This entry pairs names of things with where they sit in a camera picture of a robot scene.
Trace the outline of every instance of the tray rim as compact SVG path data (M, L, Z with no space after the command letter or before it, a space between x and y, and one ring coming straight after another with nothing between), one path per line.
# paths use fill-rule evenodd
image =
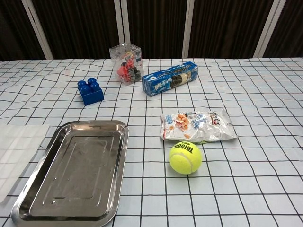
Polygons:
M80 226L81 227L84 225L88 225L91 227L101 227L101 226L106 225L108 222L110 222L114 218L115 214L117 213L122 183L120 184L120 187L115 188L115 195L112 200L112 209L105 215L104 218L102 218L98 221L74 221L74 220L72 220L72 221L50 221L50 220L26 221L20 217L20 215L19 215L20 206L21 206L24 198L26 197L29 189L31 188L35 178L37 177L37 174L40 171L46 157L50 153L54 141L59 136L60 131L64 127L71 125L71 124L92 124L92 125L93 124L95 124L95 125L114 124L114 125L123 126L123 128L125 129L125 133L123 136L121 155L120 155L119 165L118 165L117 174L116 174L117 181L122 182L125 157L126 157L126 149L127 149L127 143L128 143L128 134L129 134L128 126L126 124L124 124L123 122L117 121L117 120L112 120L112 121L111 120L72 121L72 122L65 123L64 125L60 126L53 134L51 140L49 141L49 143L45 149L45 153L43 154L43 156L37 163L37 166L35 167L33 173L29 177L27 183L25 184L25 186L22 189L20 195L18 196L16 202L14 203L14 206L11 211L11 218L12 218L13 223L16 226L18 226L18 227L27 227L27 226L44 226L44 227L75 226L75 227L78 227L78 226Z

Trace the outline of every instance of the grid pattern tablecloth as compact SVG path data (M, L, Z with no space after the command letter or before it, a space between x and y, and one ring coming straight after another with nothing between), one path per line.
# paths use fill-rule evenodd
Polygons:
M120 204L111 227L303 226L303 59L188 59L196 81L154 97L142 83L125 87L110 60L0 63L0 123L50 124L17 185L0 204L0 226L58 126L77 120L129 125ZM182 63L144 60L145 73ZM96 77L102 103L84 107L77 81ZM203 160L175 173L160 139L161 113L225 108L238 139L199 145Z

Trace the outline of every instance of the tennis ball logo text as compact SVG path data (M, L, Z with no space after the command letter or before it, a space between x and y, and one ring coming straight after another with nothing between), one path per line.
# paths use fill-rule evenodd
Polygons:
M182 148L184 150L187 150L190 153L193 153L192 147L190 146L189 143L186 143L186 142L178 143L174 146L174 148Z

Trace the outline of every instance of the clear plastic box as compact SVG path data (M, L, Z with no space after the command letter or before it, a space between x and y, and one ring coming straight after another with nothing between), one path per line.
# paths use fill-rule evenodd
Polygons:
M141 48L131 43L123 43L109 49L113 71L126 85L142 79L144 75Z

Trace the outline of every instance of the cookie package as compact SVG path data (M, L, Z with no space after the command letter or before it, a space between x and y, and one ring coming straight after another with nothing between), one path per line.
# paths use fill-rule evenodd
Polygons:
M142 77L143 91L154 96L197 79L198 66L191 61Z
M163 140L207 143L237 138L227 112L187 112L162 115Z

